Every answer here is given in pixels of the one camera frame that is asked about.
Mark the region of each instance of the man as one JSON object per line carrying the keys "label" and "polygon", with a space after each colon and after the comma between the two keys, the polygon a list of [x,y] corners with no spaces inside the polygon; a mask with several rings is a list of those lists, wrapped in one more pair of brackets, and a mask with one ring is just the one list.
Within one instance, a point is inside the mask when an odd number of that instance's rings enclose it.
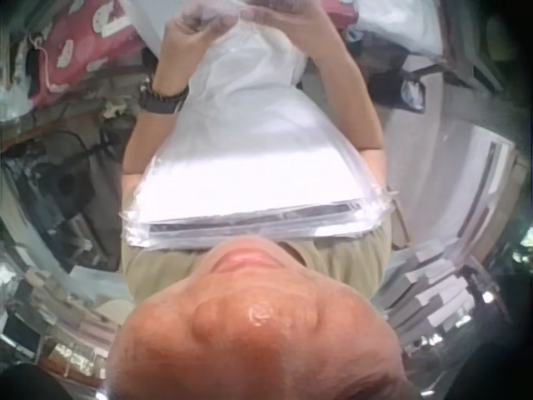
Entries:
{"label": "man", "polygon": [[[241,18],[282,30],[313,59],[340,130],[385,185],[376,111],[320,4],[277,2],[276,10],[255,4]],[[235,23],[231,17],[204,28],[190,17],[170,22],[153,92],[182,93],[209,45]],[[174,122],[173,115],[139,116],[123,166],[124,207]],[[276,244],[240,237],[203,252],[142,252],[125,244],[123,270],[140,304],[110,355],[108,396],[417,398],[395,333],[367,301],[390,254],[389,226],[357,240]]]}

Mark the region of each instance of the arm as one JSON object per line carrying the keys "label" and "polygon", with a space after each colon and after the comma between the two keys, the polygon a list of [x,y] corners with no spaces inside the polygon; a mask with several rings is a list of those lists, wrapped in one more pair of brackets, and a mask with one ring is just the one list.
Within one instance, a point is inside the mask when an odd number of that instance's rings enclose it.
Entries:
{"label": "arm", "polygon": [[374,178],[386,184],[383,133],[361,71],[351,59],[330,18],[317,0],[280,1],[274,9],[267,0],[242,18],[283,31],[313,59],[326,89],[327,101],[338,118],[339,130],[357,149]]}
{"label": "arm", "polygon": [[[220,17],[202,26],[200,8],[171,20],[163,38],[162,51],[152,89],[163,96],[182,93],[208,47],[235,25],[237,19]],[[141,181],[149,162],[165,142],[176,123],[176,115],[142,112],[127,144],[122,164],[122,194],[130,193]]]}
{"label": "arm", "polygon": [[361,154],[374,178],[385,186],[383,131],[359,67],[344,48],[317,65],[339,130]]}

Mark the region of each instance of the hand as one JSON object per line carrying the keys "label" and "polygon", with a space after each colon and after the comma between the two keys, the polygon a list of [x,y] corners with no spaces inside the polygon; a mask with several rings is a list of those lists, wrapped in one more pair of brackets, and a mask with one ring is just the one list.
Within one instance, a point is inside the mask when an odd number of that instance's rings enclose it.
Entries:
{"label": "hand", "polygon": [[284,32],[311,57],[322,63],[344,54],[346,47],[320,0],[248,0],[241,18]]}
{"label": "hand", "polygon": [[165,96],[183,92],[209,46],[237,23],[237,17],[203,20],[203,7],[172,19],[165,27],[153,89]]}

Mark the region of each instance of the sleeve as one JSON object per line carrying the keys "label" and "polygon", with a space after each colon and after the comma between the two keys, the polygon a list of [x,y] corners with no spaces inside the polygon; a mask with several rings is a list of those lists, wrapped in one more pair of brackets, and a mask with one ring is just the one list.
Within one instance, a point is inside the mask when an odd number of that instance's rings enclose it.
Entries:
{"label": "sleeve", "polygon": [[[122,209],[127,208],[132,200],[133,195],[124,196]],[[121,268],[135,303],[141,303],[188,277],[204,253],[205,251],[147,251],[130,246],[122,236]]]}
{"label": "sleeve", "polygon": [[370,299],[380,287],[391,256],[391,220],[356,239],[332,237],[314,243],[327,275]]}

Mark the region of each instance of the wristwatch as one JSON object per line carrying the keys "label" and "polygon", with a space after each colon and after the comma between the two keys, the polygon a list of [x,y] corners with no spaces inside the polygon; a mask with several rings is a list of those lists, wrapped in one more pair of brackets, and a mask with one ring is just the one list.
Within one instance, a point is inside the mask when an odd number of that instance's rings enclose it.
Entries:
{"label": "wristwatch", "polygon": [[141,93],[139,95],[139,106],[149,113],[154,114],[173,114],[180,111],[189,94],[189,86],[176,96],[163,96],[155,92],[152,88],[152,79],[148,77],[141,84]]}

